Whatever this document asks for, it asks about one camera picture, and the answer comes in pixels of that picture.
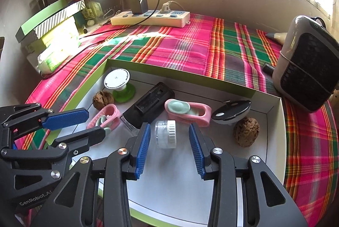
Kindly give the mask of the beige brush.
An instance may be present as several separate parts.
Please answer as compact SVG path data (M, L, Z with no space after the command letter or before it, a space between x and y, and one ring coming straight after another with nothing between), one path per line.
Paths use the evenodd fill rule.
M266 38L283 45L286 40L287 33L267 33L265 36Z

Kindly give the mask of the green white cardboard box tray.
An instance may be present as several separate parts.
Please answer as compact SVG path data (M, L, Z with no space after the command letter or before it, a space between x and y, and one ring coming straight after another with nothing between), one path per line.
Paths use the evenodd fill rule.
M173 89L178 100L206 104L213 110L226 101L250 100L248 115L260 125L259 136L250 147L243 148L235 142L230 125L211 122L202 133L233 156L259 156L280 181L284 180L287 146L283 105L279 97L271 94L179 70L109 59L75 90L63 110L85 108L93 118L93 95L104 88L105 77L116 68L130 72L135 99L163 82ZM141 178L127 184L131 215L153 226L206 226L213 183L202 180L197 173L189 126L177 123L176 137L174 149L160 149L151 139Z

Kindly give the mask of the grey portable heater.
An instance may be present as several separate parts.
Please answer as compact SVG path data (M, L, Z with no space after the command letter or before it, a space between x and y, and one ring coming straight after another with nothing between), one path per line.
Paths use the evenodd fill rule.
M316 112L338 89L338 42L318 22L296 16L272 73L280 94Z

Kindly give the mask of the large brown walnut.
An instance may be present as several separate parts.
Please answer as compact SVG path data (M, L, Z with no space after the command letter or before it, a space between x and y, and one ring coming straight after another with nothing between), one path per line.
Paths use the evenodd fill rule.
M257 139L260 125L255 118L244 117L233 128L233 138L236 143L243 147L250 147Z

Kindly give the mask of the black rectangular device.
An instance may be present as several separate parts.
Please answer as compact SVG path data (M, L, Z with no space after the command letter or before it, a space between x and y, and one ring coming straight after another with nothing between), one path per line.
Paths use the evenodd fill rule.
M174 99L175 93L163 82L158 82L145 93L127 111L119 117L120 121L132 133L141 129L143 123L152 123L165 110L164 104L169 99Z

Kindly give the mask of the black oval disc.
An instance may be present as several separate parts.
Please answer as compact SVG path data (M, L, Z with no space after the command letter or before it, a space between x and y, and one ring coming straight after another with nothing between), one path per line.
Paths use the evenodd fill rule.
M251 104L252 102L249 100L226 102L224 106L212 113L211 119L223 125L237 123L249 113Z

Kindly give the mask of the small white jar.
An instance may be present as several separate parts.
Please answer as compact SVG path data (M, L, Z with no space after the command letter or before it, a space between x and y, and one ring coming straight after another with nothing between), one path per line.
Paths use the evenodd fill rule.
M155 123L155 139L161 149L176 148L175 120L157 121Z

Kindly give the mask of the stacked green boxes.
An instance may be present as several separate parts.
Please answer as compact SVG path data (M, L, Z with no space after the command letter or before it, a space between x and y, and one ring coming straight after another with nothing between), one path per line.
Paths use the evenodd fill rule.
M85 1L59 0L23 23L15 38L26 49L27 60L40 74L53 73L80 46L74 15Z

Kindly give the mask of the white power strip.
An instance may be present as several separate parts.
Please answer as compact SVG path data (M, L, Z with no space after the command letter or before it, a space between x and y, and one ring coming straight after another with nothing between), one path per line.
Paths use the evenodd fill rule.
M171 10L169 13L160 13L159 10L153 14L152 10L144 14L133 14L132 11L123 11L111 17L112 25L148 25L183 28L190 22L190 12Z

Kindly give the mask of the pink oval clip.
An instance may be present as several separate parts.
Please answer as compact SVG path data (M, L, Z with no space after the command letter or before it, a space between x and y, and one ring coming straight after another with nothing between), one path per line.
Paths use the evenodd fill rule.
M95 117L87 124L86 129L100 126L109 135L120 124L120 111L114 104L106 105Z

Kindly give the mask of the pink clip with white insert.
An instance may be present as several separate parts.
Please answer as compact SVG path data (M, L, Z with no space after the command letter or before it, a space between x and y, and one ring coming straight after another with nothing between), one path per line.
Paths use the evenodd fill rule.
M164 104L170 120L182 123L196 123L199 127L208 127L211 120L211 107L197 102L185 102L168 99Z

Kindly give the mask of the plaid bed blanket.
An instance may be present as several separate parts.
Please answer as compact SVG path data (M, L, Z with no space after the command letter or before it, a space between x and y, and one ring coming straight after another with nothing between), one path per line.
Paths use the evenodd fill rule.
M263 31L237 22L192 14L184 28L146 27L115 30L110 24L84 40L86 50L56 75L39 82L28 98L61 110L107 59L145 63L233 82L274 94L262 71L276 65L280 45ZM338 132L326 102L307 113L283 100L287 132L284 185L310 226L324 222L338 196Z

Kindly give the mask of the white plug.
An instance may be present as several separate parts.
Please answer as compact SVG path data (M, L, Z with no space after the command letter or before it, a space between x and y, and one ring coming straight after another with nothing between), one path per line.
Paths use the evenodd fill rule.
M182 5L180 3L178 3L177 1L167 1L167 2L163 3L159 13L161 13L161 14L169 13L171 11L170 6L172 4L177 5L182 11L185 11L185 8L182 7Z

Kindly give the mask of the green white spool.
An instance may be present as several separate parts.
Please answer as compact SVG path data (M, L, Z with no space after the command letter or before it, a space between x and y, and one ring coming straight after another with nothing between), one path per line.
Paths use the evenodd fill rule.
M122 104L134 97L136 89L129 83L130 78L130 72L123 68L114 69L104 78L105 88L112 90L115 102Z

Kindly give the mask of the small brown walnut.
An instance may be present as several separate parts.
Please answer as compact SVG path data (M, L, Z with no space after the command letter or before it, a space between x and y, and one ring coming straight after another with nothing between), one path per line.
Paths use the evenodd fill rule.
M93 106L97 110L103 109L105 106L109 104L114 103L114 98L112 93L107 92L107 91L98 91L94 96L93 96Z

